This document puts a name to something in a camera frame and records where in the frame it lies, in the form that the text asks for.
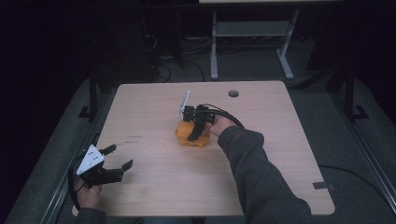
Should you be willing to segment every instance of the black cable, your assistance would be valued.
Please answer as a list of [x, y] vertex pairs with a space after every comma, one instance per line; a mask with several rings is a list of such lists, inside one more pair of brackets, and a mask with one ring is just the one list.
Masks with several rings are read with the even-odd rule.
[[184, 63], [191, 63], [191, 64], [195, 65], [195, 66], [201, 71], [201, 74], [202, 74], [202, 81], [205, 82], [205, 73], [204, 73], [204, 70], [202, 70], [202, 68], [201, 68], [198, 64], [193, 63], [193, 62], [190, 62], [190, 61], [185, 61], [185, 60], [183, 60], [183, 62], [184, 62]]
[[339, 171], [344, 171], [347, 172], [351, 175], [356, 176], [357, 178], [359, 178], [360, 180], [364, 181], [366, 184], [368, 184], [372, 189], [375, 190], [375, 192], [382, 198], [382, 200], [384, 200], [385, 204], [390, 208], [391, 213], [396, 217], [396, 215], [393, 213], [393, 208], [390, 206], [390, 204], [388, 203], [388, 200], [385, 198], [385, 196], [381, 193], [381, 191], [374, 185], [372, 184], [370, 181], [368, 181], [367, 179], [365, 179], [363, 176], [358, 175], [348, 169], [345, 168], [341, 168], [341, 167], [336, 167], [336, 166], [330, 166], [330, 165], [319, 165], [318, 167], [320, 168], [328, 168], [328, 169], [334, 169], [334, 170], [339, 170]]
[[171, 76], [172, 76], [172, 71], [171, 71], [171, 69], [170, 69], [168, 66], [166, 66], [166, 65], [164, 65], [164, 64], [162, 64], [162, 63], [159, 63], [158, 65], [164, 67], [164, 68], [167, 69], [168, 72], [169, 72], [169, 76], [166, 78], [166, 80], [165, 80], [165, 81], [162, 81], [162, 80], [161, 80], [161, 82], [162, 82], [162, 83], [165, 83], [165, 82], [169, 81], [169, 79], [170, 79]]
[[232, 120], [239, 127], [244, 128], [242, 123], [236, 117], [234, 117], [231, 114], [229, 114], [227, 112], [224, 112], [224, 111], [219, 111], [219, 110], [215, 110], [215, 109], [208, 109], [208, 110], [205, 110], [205, 111], [195, 111], [194, 114], [217, 114], [217, 115], [222, 115], [223, 117], [226, 117], [227, 119]]
[[84, 158], [84, 155], [77, 156], [73, 160], [72, 165], [69, 167], [69, 170], [67, 172], [67, 180], [68, 180], [67, 185], [69, 188], [70, 198], [71, 198], [73, 204], [75, 205], [75, 207], [77, 208], [77, 210], [79, 210], [79, 204], [78, 204], [78, 200], [77, 200], [77, 193], [74, 190], [74, 182], [76, 179], [76, 176], [74, 174], [74, 167], [76, 166], [76, 163], [83, 158]]
[[225, 111], [225, 110], [223, 110], [223, 109], [221, 109], [221, 108], [218, 108], [218, 107], [217, 107], [217, 106], [215, 106], [215, 105], [210, 105], [210, 104], [203, 104], [203, 105], [209, 105], [209, 106], [215, 107], [217, 110], [223, 111], [223, 112], [225, 112], [225, 113], [227, 113], [227, 114], [228, 114], [228, 112], [227, 112], [227, 111]]

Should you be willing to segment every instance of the metal frame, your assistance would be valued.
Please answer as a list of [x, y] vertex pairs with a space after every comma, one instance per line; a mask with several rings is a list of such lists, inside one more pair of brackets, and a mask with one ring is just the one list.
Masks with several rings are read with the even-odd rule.
[[285, 36], [285, 42], [276, 50], [277, 57], [287, 79], [294, 79], [286, 52], [289, 47], [299, 9], [293, 11], [290, 21], [217, 21], [217, 11], [213, 12], [212, 51], [210, 53], [210, 77], [219, 79], [218, 58], [216, 55], [217, 36]]

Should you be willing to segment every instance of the person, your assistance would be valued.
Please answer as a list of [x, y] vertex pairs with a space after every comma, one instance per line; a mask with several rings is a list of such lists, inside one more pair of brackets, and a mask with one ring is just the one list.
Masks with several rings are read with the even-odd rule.
[[[230, 162], [246, 223], [312, 222], [309, 205], [292, 193], [282, 174], [268, 161], [261, 133], [236, 126], [223, 116], [216, 116], [209, 131], [219, 137], [218, 144]], [[97, 186], [78, 192], [81, 209], [76, 223], [105, 223], [105, 214], [96, 210], [99, 195]]]

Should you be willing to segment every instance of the wooden table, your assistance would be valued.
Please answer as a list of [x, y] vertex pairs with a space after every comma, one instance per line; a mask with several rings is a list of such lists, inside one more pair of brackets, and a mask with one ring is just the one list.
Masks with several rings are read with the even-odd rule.
[[[228, 91], [239, 96], [232, 98]], [[105, 168], [134, 166], [120, 183], [104, 185], [102, 209], [109, 216], [243, 215], [230, 165], [212, 135], [204, 148], [183, 147], [175, 136], [179, 105], [216, 105], [247, 129], [263, 133], [269, 160], [314, 215], [329, 215], [334, 205], [323, 182], [289, 94], [280, 81], [132, 84], [119, 87], [98, 148], [112, 144]]]

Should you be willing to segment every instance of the orange block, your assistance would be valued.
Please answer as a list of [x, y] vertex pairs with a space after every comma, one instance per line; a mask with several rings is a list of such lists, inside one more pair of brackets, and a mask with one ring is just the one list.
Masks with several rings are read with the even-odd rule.
[[204, 147], [209, 141], [210, 133], [203, 134], [198, 137], [195, 141], [189, 141], [187, 138], [192, 133], [192, 129], [194, 128], [194, 122], [186, 122], [184, 120], [180, 120], [178, 127], [176, 129], [176, 137], [180, 144], [185, 147]]

